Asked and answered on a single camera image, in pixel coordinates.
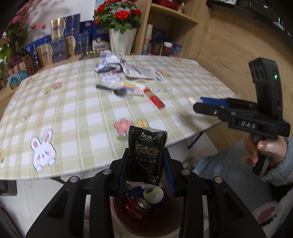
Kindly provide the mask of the right hand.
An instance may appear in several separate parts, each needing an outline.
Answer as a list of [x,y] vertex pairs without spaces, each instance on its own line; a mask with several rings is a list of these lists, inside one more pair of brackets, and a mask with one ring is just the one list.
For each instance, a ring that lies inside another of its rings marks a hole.
[[269,167],[274,168],[281,163],[287,153],[288,143],[284,137],[278,136],[275,140],[261,140],[257,144],[253,143],[250,134],[243,141],[245,152],[242,156],[242,163],[245,165],[254,165],[258,162],[260,154],[270,158]]

